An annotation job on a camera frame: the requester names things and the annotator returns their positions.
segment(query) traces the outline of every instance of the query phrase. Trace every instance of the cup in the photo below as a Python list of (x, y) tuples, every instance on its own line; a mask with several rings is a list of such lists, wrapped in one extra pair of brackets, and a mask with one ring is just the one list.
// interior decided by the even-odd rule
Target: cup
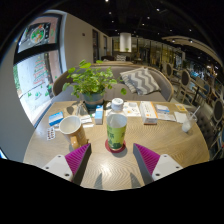
[(111, 114), (107, 117), (107, 139), (112, 150), (119, 150), (124, 143), (127, 117), (122, 114)]
[(192, 115), (193, 115), (192, 112), (186, 114), (186, 119), (182, 125), (182, 130), (184, 132), (188, 132), (192, 128), (193, 124), (197, 122), (196, 115), (195, 114), (193, 116)]
[(73, 149), (87, 144), (85, 131), (78, 116), (72, 115), (64, 118), (59, 124), (59, 130), (71, 143)]

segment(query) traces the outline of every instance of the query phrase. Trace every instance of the coaster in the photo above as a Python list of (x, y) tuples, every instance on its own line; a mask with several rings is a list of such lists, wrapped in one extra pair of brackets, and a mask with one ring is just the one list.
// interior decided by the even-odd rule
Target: coaster
[(112, 153), (119, 153), (119, 152), (122, 152), (125, 148), (126, 148), (126, 142), (124, 141), (123, 143), (123, 146), (119, 149), (119, 150), (113, 150), (109, 147), (108, 145), (108, 139), (105, 141), (105, 147), (106, 149), (109, 151), (109, 152), (112, 152)]

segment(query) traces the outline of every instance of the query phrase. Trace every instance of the potted plant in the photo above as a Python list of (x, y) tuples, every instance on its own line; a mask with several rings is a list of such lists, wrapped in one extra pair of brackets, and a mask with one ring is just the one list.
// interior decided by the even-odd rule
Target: potted plant
[[(95, 109), (97, 105), (103, 104), (103, 97), (106, 89), (112, 89), (112, 84), (117, 84), (117, 81), (113, 76), (111, 67), (108, 67), (106, 71), (100, 71), (101, 68), (91, 68), (91, 63), (82, 60), (79, 63), (79, 68), (70, 68), (68, 70), (69, 75), (67, 78), (72, 78), (76, 85), (71, 85), (67, 82), (63, 85), (62, 90), (66, 90), (68, 86), (73, 87), (71, 95), (75, 95), (79, 98), (79, 94), (82, 94), (85, 100), (87, 109)], [(126, 94), (126, 89), (121, 89), (121, 94)]]

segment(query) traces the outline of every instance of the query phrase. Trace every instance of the green label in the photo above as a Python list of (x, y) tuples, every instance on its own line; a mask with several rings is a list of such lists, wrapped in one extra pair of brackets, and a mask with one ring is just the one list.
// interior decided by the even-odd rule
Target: green label
[(122, 128), (112, 128), (107, 125), (108, 144), (111, 149), (119, 149), (123, 146), (126, 126)]

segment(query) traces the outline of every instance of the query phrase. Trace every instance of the plastic bottle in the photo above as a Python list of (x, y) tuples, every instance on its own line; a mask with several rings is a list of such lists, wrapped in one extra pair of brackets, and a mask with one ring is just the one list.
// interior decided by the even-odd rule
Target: plastic bottle
[(124, 100), (120, 99), (120, 98), (114, 98), (111, 102), (111, 111), (108, 113), (108, 121), (107, 124), (109, 126), (111, 126), (111, 124), (113, 123), (113, 118), (109, 119), (109, 116), (113, 115), (113, 114), (121, 114), (124, 115), (125, 117), (127, 117), (127, 114), (124, 112), (123, 110), (124, 107)]
[(109, 148), (116, 151), (123, 147), (127, 127), (127, 115), (123, 110), (124, 101), (120, 98), (112, 100), (112, 110), (107, 115), (107, 135)]

